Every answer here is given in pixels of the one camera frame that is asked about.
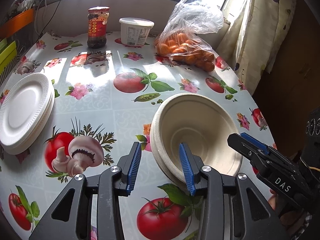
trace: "silver screw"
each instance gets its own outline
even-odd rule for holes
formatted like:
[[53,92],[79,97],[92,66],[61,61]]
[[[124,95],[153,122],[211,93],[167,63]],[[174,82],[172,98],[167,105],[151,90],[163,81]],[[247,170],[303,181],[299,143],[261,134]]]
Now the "silver screw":
[[83,175],[82,174],[77,174],[74,176],[75,180],[81,180],[83,179]]
[[110,168],[111,172],[118,172],[120,170],[120,168],[118,166],[112,166]]
[[206,171],[206,172],[209,172],[209,171],[211,171],[211,167],[208,166],[208,165],[205,165],[205,166],[202,167],[202,170]]
[[247,179],[247,175],[245,175],[244,173],[239,173],[238,178],[241,180],[245,180],[245,179]]

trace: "stack of paper plates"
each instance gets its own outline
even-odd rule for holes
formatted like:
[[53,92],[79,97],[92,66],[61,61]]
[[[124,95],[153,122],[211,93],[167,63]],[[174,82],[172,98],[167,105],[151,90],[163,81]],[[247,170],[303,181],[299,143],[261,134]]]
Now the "stack of paper plates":
[[5,97],[0,109],[0,142],[12,155],[28,149],[44,128],[54,103],[48,78],[34,73],[21,79]]

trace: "cream curtain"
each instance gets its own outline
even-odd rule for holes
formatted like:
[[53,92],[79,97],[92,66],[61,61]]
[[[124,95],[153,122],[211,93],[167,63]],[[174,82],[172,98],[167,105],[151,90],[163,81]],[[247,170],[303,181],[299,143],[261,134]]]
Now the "cream curtain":
[[217,48],[253,94],[270,72],[292,22],[296,0],[246,0]]

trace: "chili sauce jar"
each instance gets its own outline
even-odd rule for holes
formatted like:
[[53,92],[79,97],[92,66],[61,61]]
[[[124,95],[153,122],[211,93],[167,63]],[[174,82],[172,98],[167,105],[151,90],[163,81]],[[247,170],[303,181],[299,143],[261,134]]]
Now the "chili sauce jar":
[[107,43],[106,31],[109,7],[93,7],[88,9],[88,47],[98,49]]

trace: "bag of oranges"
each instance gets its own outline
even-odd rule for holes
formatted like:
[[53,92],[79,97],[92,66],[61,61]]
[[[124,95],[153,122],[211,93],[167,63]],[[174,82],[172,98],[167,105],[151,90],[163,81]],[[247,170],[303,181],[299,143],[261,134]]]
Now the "bag of oranges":
[[154,45],[160,56],[211,72],[215,52],[196,34],[217,33],[222,27],[222,12],[216,5],[210,6],[206,0],[181,0]]

